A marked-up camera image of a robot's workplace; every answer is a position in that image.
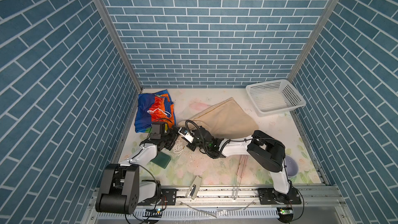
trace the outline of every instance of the white plastic basket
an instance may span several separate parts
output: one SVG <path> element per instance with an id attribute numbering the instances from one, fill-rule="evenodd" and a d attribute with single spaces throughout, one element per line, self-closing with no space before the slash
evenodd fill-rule
<path id="1" fill-rule="evenodd" d="M 247 85 L 246 91 L 259 117 L 288 112 L 306 104 L 297 89 L 285 79 Z"/>

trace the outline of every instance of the metal frame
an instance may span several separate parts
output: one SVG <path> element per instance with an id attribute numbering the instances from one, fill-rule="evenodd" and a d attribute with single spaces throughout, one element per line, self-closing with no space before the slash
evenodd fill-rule
<path id="1" fill-rule="evenodd" d="M 124 65 L 126 66 L 135 87 L 137 88 L 138 92 L 141 93 L 142 86 L 140 84 L 140 81 L 138 80 L 137 76 L 134 73 L 134 70 L 132 69 L 129 57 L 127 56 L 126 50 L 122 45 L 119 35 L 117 34 L 116 28 L 113 25 L 112 19 L 108 13 L 108 10 L 105 7 L 105 4 L 102 0 L 93 0 L 93 2 L 97 7 L 98 13 L 101 16 L 101 19 L 105 24 L 105 27 L 107 28 L 109 35 L 112 38 L 112 41 L 117 49 L 117 52 L 119 53 Z"/>
<path id="2" fill-rule="evenodd" d="M 301 121 L 296 113 L 296 110 L 291 111 L 290 114 L 293 118 L 293 121 L 296 124 L 297 130 L 300 133 L 302 141 L 308 151 L 308 154 L 310 155 L 310 158 L 314 164 L 315 169 L 317 169 L 320 172 L 321 177 L 322 177 L 323 181 L 325 182 L 325 184 L 330 185 L 330 181 L 329 181 L 324 169 L 322 168 L 321 163 L 320 163 L 318 157 L 316 156 L 314 149 L 311 146 L 311 142 L 308 140 L 308 136 L 305 133 L 304 128 L 302 127 Z"/>
<path id="3" fill-rule="evenodd" d="M 119 158 L 120 158 L 120 155 L 122 153 L 123 146 L 124 146 L 124 144 L 126 142 L 127 135 L 129 134 L 130 128 L 132 126 L 132 122 L 134 121 L 134 116 L 135 116 L 135 113 L 137 111 L 137 106 L 138 106 L 138 95 L 135 98 L 134 103 L 132 105 L 132 108 L 130 110 L 129 117 L 128 117 L 127 122 L 125 124 L 125 127 L 123 129 L 122 136 L 120 136 L 120 140 L 119 140 L 119 142 L 117 144 L 115 153 L 113 154 L 111 163 L 118 163 L 119 162 Z"/>
<path id="4" fill-rule="evenodd" d="M 325 24 L 327 23 L 330 15 L 332 14 L 338 2 L 339 0 L 328 0 L 325 9 L 323 10 L 321 16 L 318 19 L 318 22 L 315 25 L 315 28 L 308 37 L 306 44 L 304 44 L 304 47 L 302 48 L 301 53 L 296 60 L 296 63 L 293 65 L 292 70 L 290 71 L 290 74 L 287 77 L 287 80 L 289 82 L 293 81 L 294 77 L 300 70 L 301 65 L 304 63 L 305 59 L 307 58 L 308 53 L 310 53 L 312 47 L 315 44 L 316 39 L 318 38 Z"/>
<path id="5" fill-rule="evenodd" d="M 258 198 L 258 187 L 270 187 L 270 185 L 256 185 L 256 186 L 241 186 L 238 192 L 236 200 L 233 199 L 234 186 L 203 186 L 200 188 L 195 200 L 190 197 L 186 197 L 188 186 L 175 187 L 175 186 L 164 186 L 165 188 L 176 188 L 177 199 L 175 206 L 168 206 L 168 209 L 175 210 L 186 210 L 186 205 L 194 208 L 236 208 L 246 207 L 249 203 L 252 204 L 248 207 L 248 210 L 259 210 L 262 208 L 272 207 L 285 207 L 286 205 L 261 205 Z M 296 186 L 304 198 L 304 205 L 306 207 L 335 207 L 336 212 L 339 214 L 342 224 L 354 224 L 352 222 L 351 215 L 347 209 L 343 197 L 337 186 L 325 186 L 322 184 L 318 185 L 301 185 Z M 118 214 L 107 214 L 97 213 L 95 210 L 95 201 L 97 197 L 98 189 L 94 192 L 94 195 L 90 201 L 87 212 L 82 220 L 82 224 L 94 224 L 99 219 L 107 220 L 122 220 L 123 215 Z M 145 206 L 138 206 L 137 211 Z"/>
<path id="6" fill-rule="evenodd" d="M 138 219 L 143 219 L 143 216 L 146 215 L 146 210 L 148 208 L 152 208 L 151 206 L 139 206 L 135 209 L 134 215 Z M 264 207 L 258 206 L 256 209 L 247 209 L 246 207 L 235 208 L 236 210 L 232 210 L 230 212 L 224 212 L 225 209 L 220 208 L 195 208 L 200 209 L 200 211 L 193 211 L 191 206 L 184 207 L 170 207 L 168 206 L 165 211 L 162 212 L 163 221 L 194 221 L 194 220 L 208 220 L 214 219 L 235 219 L 235 218 L 246 218 L 246 219 L 256 219 L 256 218 L 278 218 L 279 215 L 277 213 L 276 207 Z M 106 221 L 114 221 L 117 219 L 124 219 L 123 214 L 109 214 L 109 213 L 99 213 L 97 219 L 98 220 L 106 220 Z M 127 215 L 126 218 L 137 221 L 134 216 Z M 158 218 L 149 218 L 149 220 L 159 220 Z"/>

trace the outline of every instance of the blue and orange cloth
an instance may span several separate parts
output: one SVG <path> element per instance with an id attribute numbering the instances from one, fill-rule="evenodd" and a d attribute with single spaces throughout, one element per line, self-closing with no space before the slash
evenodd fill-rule
<path id="1" fill-rule="evenodd" d="M 176 122 L 174 116 L 174 103 L 167 90 L 157 93 L 141 93 L 138 95 L 138 109 L 135 117 L 135 132 L 150 132 L 152 122 L 166 118 L 172 123 L 167 124 L 172 127 Z"/>

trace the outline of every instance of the green scrub pad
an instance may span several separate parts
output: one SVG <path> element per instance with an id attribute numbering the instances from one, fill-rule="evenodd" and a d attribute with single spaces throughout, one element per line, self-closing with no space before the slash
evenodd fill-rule
<path id="1" fill-rule="evenodd" d="M 159 152 L 159 154 L 154 159 L 152 159 L 151 162 L 165 169 L 171 159 L 172 158 L 166 153 Z"/>

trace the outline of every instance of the enclosure wall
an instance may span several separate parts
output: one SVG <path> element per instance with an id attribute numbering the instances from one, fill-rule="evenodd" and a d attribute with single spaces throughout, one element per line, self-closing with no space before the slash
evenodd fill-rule
<path id="1" fill-rule="evenodd" d="M 286 78 L 327 0 L 104 0 L 144 87 Z"/>
<path id="2" fill-rule="evenodd" d="M 398 217 L 398 0 L 340 0 L 294 85 L 311 144 L 355 221 Z"/>
<path id="3" fill-rule="evenodd" d="M 137 90 L 92 0 L 0 0 L 0 223 L 75 223 Z"/>

